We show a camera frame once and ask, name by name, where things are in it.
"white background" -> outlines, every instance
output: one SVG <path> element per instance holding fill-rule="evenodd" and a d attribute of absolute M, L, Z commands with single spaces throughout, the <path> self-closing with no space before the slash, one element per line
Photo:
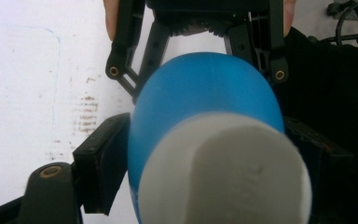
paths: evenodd
<path fill-rule="evenodd" d="M 333 35 L 324 15 L 330 1 L 298 0 L 295 26 L 306 35 Z M 146 11 L 141 52 L 153 16 Z M 103 0 L 0 0 L 0 205 L 20 197 L 29 174 L 72 152 L 106 118 L 131 112 L 130 96 L 104 74 L 110 44 Z M 166 60 L 191 51 L 224 52 L 210 34 L 173 38 Z M 125 179 L 110 217 L 85 223 L 136 223 Z"/>

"black bracket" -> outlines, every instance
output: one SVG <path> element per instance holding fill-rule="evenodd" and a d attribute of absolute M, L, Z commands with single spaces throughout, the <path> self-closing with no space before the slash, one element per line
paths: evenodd
<path fill-rule="evenodd" d="M 74 154 L 72 164 L 35 170 L 24 196 L 0 206 L 0 223 L 79 224 L 86 213 L 109 214 L 127 172 L 130 114 L 105 120 Z"/>
<path fill-rule="evenodd" d="M 146 1 L 154 10 L 155 21 L 139 76 L 131 69 L 131 63 L 140 37 L 140 15 L 144 13 L 145 1 L 120 2 L 117 37 L 112 43 L 105 72 L 127 90 L 134 102 L 146 81 L 160 67 L 173 35 L 209 31 L 225 39 L 227 54 L 253 64 L 271 84 L 283 83 L 288 78 L 282 36 L 282 1 L 201 2 L 205 1 L 172 1 L 169 4 L 159 0 Z"/>

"metal screw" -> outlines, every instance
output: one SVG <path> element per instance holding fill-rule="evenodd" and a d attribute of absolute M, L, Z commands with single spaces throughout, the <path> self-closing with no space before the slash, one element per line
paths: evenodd
<path fill-rule="evenodd" d="M 118 75 L 118 69 L 116 68 L 116 67 L 111 67 L 110 69 L 109 69 L 109 73 L 110 73 L 110 75 L 112 75 L 112 76 L 117 76 Z"/>
<path fill-rule="evenodd" d="M 283 71 L 278 71 L 277 73 L 275 73 L 275 78 L 277 80 L 282 80 L 284 79 L 284 72 Z"/>
<path fill-rule="evenodd" d="M 49 166 L 40 173 L 42 178 L 50 178 L 58 175 L 62 171 L 61 166 Z"/>

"brass screw insert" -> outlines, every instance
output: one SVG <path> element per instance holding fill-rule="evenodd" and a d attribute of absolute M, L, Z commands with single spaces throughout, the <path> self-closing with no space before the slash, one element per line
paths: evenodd
<path fill-rule="evenodd" d="M 40 172 L 40 177 L 50 178 L 50 177 L 59 175 L 61 171 L 62 171 L 61 166 L 49 166 L 48 168 L 46 168 L 42 172 Z"/>
<path fill-rule="evenodd" d="M 275 78 L 277 80 L 282 80 L 284 79 L 284 72 L 283 71 L 278 71 L 277 73 L 275 73 Z"/>
<path fill-rule="evenodd" d="M 111 67 L 110 69 L 109 69 L 109 73 L 110 73 L 110 75 L 112 75 L 112 76 L 117 76 L 118 75 L 118 69 L 116 68 L 116 67 Z"/>

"black cable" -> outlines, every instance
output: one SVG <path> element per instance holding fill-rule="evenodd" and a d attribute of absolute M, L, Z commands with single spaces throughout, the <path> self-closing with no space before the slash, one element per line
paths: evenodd
<path fill-rule="evenodd" d="M 343 38 L 344 36 L 341 35 L 341 30 L 342 30 L 342 25 L 345 21 L 345 19 L 348 17 L 348 15 L 354 11 L 356 8 L 358 8 L 358 3 L 356 3 L 355 5 L 349 7 L 347 10 L 344 11 L 344 13 L 342 14 L 342 16 L 339 18 L 338 24 L 337 24 L 337 28 L 336 28 L 336 43 L 337 45 L 342 45 L 342 40 L 350 40 L 350 39 L 355 39 L 355 38 Z"/>

